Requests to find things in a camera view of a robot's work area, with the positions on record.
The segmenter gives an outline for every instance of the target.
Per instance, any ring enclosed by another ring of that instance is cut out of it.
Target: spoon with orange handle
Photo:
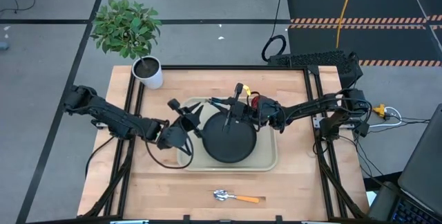
[[[259,203],[260,199],[256,197],[250,197],[250,196],[236,196],[236,195],[229,195],[227,191],[223,189],[217,189],[213,192],[213,196],[215,196],[216,200],[224,201],[228,198],[234,198],[236,200],[243,200],[250,203]]]

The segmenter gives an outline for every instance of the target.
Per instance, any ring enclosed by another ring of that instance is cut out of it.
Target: white flower pot
[[[163,85],[163,72],[161,69],[161,64],[160,61],[153,56],[146,56],[143,57],[142,59],[146,59],[145,62],[148,62],[149,59],[153,59],[158,63],[158,68],[156,70],[156,72],[150,72],[150,75],[148,75],[147,77],[142,77],[140,75],[137,75],[135,73],[135,70],[137,68],[137,66],[143,66],[141,64],[141,59],[138,58],[137,60],[135,60],[135,62],[132,65],[132,74],[133,76],[135,76],[135,78],[139,79],[141,83],[143,83],[144,85],[147,86],[147,88],[149,89],[157,89],[160,88]]]

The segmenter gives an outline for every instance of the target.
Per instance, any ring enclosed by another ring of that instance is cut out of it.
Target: wooden table
[[[130,66],[113,69],[106,99],[124,107]],[[335,67],[320,67],[324,93],[340,90]],[[174,120],[177,114],[167,102],[176,98],[180,102],[189,97],[222,97],[233,95],[237,82],[250,86],[252,91],[291,106],[307,101],[302,71],[164,71],[164,85],[159,90],[144,91],[141,114],[149,118]],[[316,92],[311,77],[313,91]],[[131,111],[133,112],[137,86]],[[350,131],[340,131],[352,138]],[[107,130],[97,133],[95,148],[109,137]],[[182,219],[190,214],[192,220],[250,220],[271,221],[282,215],[285,221],[327,220],[320,181],[318,160],[312,152],[314,143],[310,118],[296,120],[277,135],[278,164],[271,171],[256,173],[202,173],[164,169],[147,154],[138,138],[131,169],[124,218]],[[343,187],[364,211],[368,202],[354,146],[344,139],[334,142],[340,178]],[[151,146],[154,155],[168,165],[177,165],[176,149],[159,151]],[[79,214],[87,212],[106,188],[115,155],[116,142],[109,144],[93,158],[79,205]],[[339,216],[334,188],[330,184],[334,214]],[[238,200],[216,201],[214,189],[226,189],[235,194],[259,196],[258,204]],[[116,190],[115,201],[119,196]],[[116,213],[113,204],[112,213]]]

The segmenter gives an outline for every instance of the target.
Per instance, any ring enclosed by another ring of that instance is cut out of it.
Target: beige tray
[[[198,126],[201,130],[206,121],[213,114],[219,112],[214,106],[206,102],[207,99],[208,97],[192,97],[182,104],[182,106],[191,106],[201,102],[201,105],[204,105],[200,116],[201,124]],[[245,97],[240,98],[241,102],[245,102],[245,100]],[[268,126],[262,127],[256,134],[256,146],[250,156],[233,164],[213,159],[204,149],[202,140],[197,138],[193,132],[189,132],[189,137],[193,142],[194,149],[193,161],[186,168],[189,171],[268,171],[275,167],[278,162],[275,131]],[[189,160],[190,156],[177,150],[177,161],[180,166],[186,165]]]

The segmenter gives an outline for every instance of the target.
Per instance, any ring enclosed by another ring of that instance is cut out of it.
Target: yellow and black tape
[[[442,21],[442,15],[427,16],[428,21]]]
[[[317,25],[317,24],[310,24],[310,25],[305,25],[305,24],[292,24],[289,26],[289,28],[316,28],[316,29],[337,29],[338,25],[336,24],[325,24],[325,25]],[[345,25],[345,26],[341,26],[341,29],[398,29],[398,30],[402,30],[402,29],[410,29],[410,30],[425,30],[425,26],[388,26],[388,25]]]
[[[390,61],[379,59],[361,59],[359,60],[361,66],[440,66],[441,61],[421,61],[421,60],[403,60]]]
[[[297,18],[292,19],[293,24],[339,24],[339,18]],[[368,18],[343,18],[342,24],[424,24],[427,19],[423,17],[368,17]]]

